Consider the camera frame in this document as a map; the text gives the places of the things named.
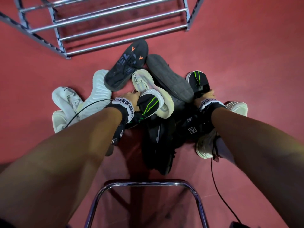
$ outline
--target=forearm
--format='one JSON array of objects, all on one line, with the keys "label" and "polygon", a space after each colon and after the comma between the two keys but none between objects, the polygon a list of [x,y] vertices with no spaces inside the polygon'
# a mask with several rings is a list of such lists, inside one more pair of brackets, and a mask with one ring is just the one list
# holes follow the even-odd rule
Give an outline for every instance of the forearm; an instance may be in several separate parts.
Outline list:
[{"label": "forearm", "polygon": [[236,165],[252,180],[290,227],[304,224],[304,146],[263,122],[224,108],[212,123]]},{"label": "forearm", "polygon": [[17,228],[64,227],[91,186],[121,120],[119,110],[106,108],[11,164],[0,175],[0,194],[5,195],[0,218]]}]

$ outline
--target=metal stool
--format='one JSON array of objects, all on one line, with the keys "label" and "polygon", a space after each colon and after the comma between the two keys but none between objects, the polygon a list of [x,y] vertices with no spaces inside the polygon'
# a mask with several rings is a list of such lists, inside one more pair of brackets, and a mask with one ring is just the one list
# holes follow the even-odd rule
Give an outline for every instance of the metal stool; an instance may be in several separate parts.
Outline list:
[{"label": "metal stool", "polygon": [[208,223],[207,223],[206,215],[204,212],[204,208],[202,205],[202,201],[200,199],[199,194],[196,192],[196,190],[188,182],[186,182],[184,180],[166,180],[166,181],[147,181],[147,182],[117,181],[117,182],[111,182],[111,183],[106,184],[97,193],[97,195],[95,196],[95,198],[92,202],[90,212],[88,214],[87,221],[85,223],[85,228],[90,228],[92,226],[96,208],[97,208],[99,199],[102,196],[102,194],[105,191],[107,191],[115,186],[183,186],[184,188],[187,188],[188,190],[190,190],[190,192],[193,194],[193,196],[195,198],[203,228],[209,227]]}]

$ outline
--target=pile of shoes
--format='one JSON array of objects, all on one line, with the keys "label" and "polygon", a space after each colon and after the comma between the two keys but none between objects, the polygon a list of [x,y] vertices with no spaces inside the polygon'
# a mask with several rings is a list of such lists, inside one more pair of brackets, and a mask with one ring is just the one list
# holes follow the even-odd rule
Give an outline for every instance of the pile of shoes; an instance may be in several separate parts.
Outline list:
[{"label": "pile of shoes", "polygon": [[[94,74],[91,95],[84,102],[71,88],[59,87],[53,91],[52,99],[61,109],[52,116],[54,131],[57,133],[102,110],[109,104],[112,91],[121,90],[129,79],[141,93],[137,103],[140,111],[134,113],[124,129],[144,124],[143,160],[148,169],[166,175],[172,167],[176,148],[186,140],[197,141],[213,129],[210,122],[199,117],[200,111],[193,105],[193,100],[207,93],[210,87],[204,73],[192,71],[184,79],[173,72],[160,55],[148,55],[144,39],[133,42],[111,70],[99,70]],[[122,130],[119,126],[112,144],[117,145]],[[106,156],[112,152],[110,145]]]}]

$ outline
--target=red floor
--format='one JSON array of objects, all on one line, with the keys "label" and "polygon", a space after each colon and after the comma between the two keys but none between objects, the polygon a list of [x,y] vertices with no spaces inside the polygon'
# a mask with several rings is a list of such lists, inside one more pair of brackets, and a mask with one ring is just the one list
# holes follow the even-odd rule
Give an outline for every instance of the red floor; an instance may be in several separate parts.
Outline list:
[{"label": "red floor", "polygon": [[[1,11],[17,19],[12,0],[0,3]],[[206,73],[222,102],[244,101],[249,117],[304,141],[303,9],[303,0],[205,0],[189,32],[147,42],[150,53],[163,56],[181,76],[192,70]],[[49,23],[44,18],[36,22]],[[88,97],[94,72],[110,69],[126,45],[65,60],[2,22],[0,28],[0,162],[5,164],[53,134],[51,115],[58,109],[51,100],[55,88],[68,86]],[[51,33],[42,35],[52,38]],[[128,83],[119,93],[131,89]],[[83,227],[92,199],[105,181],[162,178],[142,162],[140,130],[127,131],[114,154],[105,158],[70,221],[73,228]],[[222,196],[244,224],[252,228],[286,227],[234,165],[221,160],[214,165],[214,176]],[[210,159],[199,158],[193,144],[177,149],[166,178],[187,180],[197,189],[211,228],[227,228],[235,220],[215,191]],[[126,203],[118,203],[106,193],[93,227],[201,227],[194,199],[180,188],[123,188],[116,192]]]}]

